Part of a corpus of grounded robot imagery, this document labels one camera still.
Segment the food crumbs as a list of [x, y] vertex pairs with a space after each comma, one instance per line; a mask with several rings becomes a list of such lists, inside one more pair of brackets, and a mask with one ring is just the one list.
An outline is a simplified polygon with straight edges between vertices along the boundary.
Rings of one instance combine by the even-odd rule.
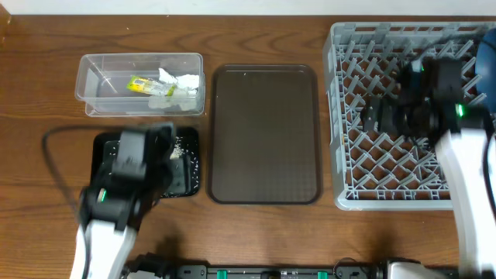
[[[106, 160], [114, 159], [119, 149], [118, 133], [102, 133], [95, 138], [92, 156], [91, 176], [94, 177], [99, 166]], [[188, 164], [188, 191], [197, 191], [200, 187], [200, 161], [198, 137], [176, 136], [174, 151], [170, 155], [171, 160], [182, 159]]]

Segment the white napkin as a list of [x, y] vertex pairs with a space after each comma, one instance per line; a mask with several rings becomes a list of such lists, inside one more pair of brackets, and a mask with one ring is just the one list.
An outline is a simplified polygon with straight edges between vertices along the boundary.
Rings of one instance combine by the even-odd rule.
[[159, 79], [162, 88], [157, 95], [149, 97], [151, 109], [173, 109], [179, 111], [195, 110], [199, 100], [200, 76], [183, 74], [174, 76], [159, 68]]

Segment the yellow snack wrapper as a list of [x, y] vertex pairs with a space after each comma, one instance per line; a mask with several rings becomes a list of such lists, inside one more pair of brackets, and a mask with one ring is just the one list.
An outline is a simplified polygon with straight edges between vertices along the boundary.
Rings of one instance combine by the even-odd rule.
[[154, 79], [132, 76], [126, 88], [130, 91], [155, 96], [172, 96], [175, 84], [163, 83]]

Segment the dark blue plate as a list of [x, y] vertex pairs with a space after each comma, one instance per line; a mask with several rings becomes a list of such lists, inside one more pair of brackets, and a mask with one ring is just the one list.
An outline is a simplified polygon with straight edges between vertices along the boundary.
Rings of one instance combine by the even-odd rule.
[[479, 42], [475, 74], [481, 76], [476, 85], [477, 93], [486, 95], [483, 103], [495, 113], [495, 29], [487, 31]]

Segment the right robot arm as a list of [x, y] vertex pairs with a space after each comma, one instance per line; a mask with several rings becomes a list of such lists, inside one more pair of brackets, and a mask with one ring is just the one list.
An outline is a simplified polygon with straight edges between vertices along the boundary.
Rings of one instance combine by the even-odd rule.
[[463, 61], [414, 60], [399, 71], [397, 98], [371, 97], [363, 130], [426, 138], [449, 188], [461, 278], [495, 276], [495, 128], [482, 105], [463, 102]]

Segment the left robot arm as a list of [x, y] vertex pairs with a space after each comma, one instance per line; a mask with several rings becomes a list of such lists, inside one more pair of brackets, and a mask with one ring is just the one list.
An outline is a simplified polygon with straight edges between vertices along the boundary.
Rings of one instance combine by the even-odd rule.
[[170, 122], [127, 128], [81, 192], [72, 278], [118, 278], [144, 216], [173, 180]]

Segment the grey dishwasher rack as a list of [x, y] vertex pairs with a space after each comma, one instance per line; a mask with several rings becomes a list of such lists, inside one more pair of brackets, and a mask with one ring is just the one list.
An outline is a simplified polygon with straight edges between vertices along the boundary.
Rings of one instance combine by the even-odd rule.
[[457, 58], [464, 101], [486, 100], [477, 36], [493, 22], [338, 22], [323, 47], [334, 201], [345, 211], [449, 211], [448, 187], [423, 138], [364, 131], [372, 97], [398, 96], [394, 76], [410, 60]]

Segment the black bin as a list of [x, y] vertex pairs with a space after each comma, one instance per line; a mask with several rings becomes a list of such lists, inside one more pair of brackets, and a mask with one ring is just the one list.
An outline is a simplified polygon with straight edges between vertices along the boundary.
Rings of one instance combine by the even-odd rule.
[[[95, 137], [90, 182], [96, 178], [98, 169], [104, 162], [116, 157], [119, 138], [120, 131], [104, 132]], [[198, 139], [198, 131], [193, 127], [179, 126], [176, 128], [174, 150], [170, 155], [173, 180], [161, 198], [188, 197], [198, 192], [201, 181]]]

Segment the clear plastic bin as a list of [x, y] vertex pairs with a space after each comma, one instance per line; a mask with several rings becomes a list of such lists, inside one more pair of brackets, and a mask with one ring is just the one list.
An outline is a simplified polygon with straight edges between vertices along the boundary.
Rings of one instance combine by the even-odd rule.
[[[159, 68], [174, 76], [200, 76], [199, 100], [195, 110], [155, 109], [149, 97], [126, 88], [132, 76], [159, 79]], [[199, 53], [100, 53], [80, 60], [74, 91], [85, 103], [91, 117], [186, 116], [201, 115], [205, 107], [203, 57]]]

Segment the brown serving tray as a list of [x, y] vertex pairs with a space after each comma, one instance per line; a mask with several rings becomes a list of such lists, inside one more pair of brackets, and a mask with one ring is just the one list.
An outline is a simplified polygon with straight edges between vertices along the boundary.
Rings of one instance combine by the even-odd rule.
[[319, 91], [305, 64], [227, 64], [212, 77], [209, 197], [310, 205], [322, 194]]

